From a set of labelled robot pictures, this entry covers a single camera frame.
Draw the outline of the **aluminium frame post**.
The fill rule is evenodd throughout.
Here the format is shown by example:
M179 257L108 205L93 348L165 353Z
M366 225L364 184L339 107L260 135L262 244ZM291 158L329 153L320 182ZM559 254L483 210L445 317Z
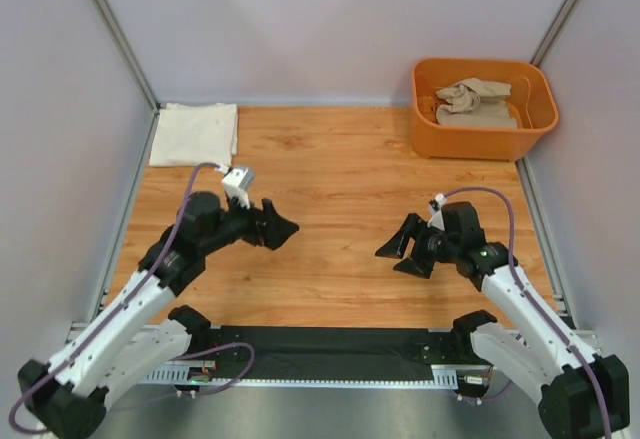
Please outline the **aluminium frame post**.
M156 95L147 80L139 61L137 60L133 49L126 35L119 24L114 11L108 0L91 0L98 12L101 20L106 26L108 33L118 49L125 65L127 66L137 88L144 97L146 103L151 107L153 112L159 109L159 102Z
M541 68L554 44L566 28L581 0L563 0L549 27L544 33L538 47L531 57L530 64Z

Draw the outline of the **beige t shirt in bin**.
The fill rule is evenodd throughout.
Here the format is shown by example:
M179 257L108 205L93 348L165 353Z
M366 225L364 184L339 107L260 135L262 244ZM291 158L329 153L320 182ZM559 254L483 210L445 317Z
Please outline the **beige t shirt in bin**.
M447 127L517 129L506 102L510 95L508 83L464 79L436 91L436 121Z

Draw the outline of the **white t shirt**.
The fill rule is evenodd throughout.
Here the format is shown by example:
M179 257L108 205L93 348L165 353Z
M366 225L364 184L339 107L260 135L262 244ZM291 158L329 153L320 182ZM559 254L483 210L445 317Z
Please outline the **white t shirt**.
M149 156L151 167L189 167L200 163L230 166L237 154L238 106L166 103Z

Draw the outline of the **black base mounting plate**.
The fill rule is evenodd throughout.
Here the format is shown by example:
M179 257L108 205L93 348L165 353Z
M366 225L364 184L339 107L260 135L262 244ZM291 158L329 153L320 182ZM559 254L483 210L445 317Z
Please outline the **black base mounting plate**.
M247 379L428 380L435 365L486 366L453 331L222 326L200 331L188 353L233 342L255 349Z

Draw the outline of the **left aluminium frame post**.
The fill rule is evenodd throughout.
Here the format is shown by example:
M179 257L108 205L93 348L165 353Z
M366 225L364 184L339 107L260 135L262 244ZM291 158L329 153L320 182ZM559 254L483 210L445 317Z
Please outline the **left aluminium frame post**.
M114 11L108 0L91 0L98 12L101 20L106 26L108 33L118 49L125 65L127 66L137 88L144 97L146 103L151 107L153 112L159 109L159 102L156 95L147 80L139 61L137 60L133 49L126 35L119 24Z

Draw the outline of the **orange plastic bin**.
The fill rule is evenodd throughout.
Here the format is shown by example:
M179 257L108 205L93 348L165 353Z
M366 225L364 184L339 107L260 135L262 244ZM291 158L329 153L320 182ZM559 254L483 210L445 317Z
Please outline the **orange plastic bin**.
M427 58L413 68L409 139L422 157L516 161L558 118L529 63Z

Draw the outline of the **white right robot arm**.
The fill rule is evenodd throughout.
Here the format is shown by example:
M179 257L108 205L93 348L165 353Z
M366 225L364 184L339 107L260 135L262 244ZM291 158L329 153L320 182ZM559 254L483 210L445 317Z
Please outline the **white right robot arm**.
M452 354L478 357L500 369L536 405L552 438L610 438L630 424L629 374L616 356L602 356L544 301L513 252L490 242L468 202L430 204L432 216L409 214L376 256L395 270L428 278L436 264L453 264L510 319L510 334L485 311L458 318Z

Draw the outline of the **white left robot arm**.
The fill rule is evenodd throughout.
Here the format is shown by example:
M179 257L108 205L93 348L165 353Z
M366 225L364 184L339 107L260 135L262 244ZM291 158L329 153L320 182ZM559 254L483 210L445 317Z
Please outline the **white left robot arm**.
M205 271L207 256L238 240L276 250L298 229L269 199L256 207L237 198L222 202L208 191L190 194L118 297L48 361L21 367L19 405L58 438L90 437L113 404L152 370L208 353L211 323L190 306L173 309L157 330L138 334Z

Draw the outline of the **right aluminium frame post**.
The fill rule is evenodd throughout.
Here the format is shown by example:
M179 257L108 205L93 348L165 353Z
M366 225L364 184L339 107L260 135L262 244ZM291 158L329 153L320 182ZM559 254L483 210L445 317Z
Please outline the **right aluminium frame post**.
M554 44L566 28L581 0L563 0L549 27L544 33L538 47L531 57L530 64L541 68Z

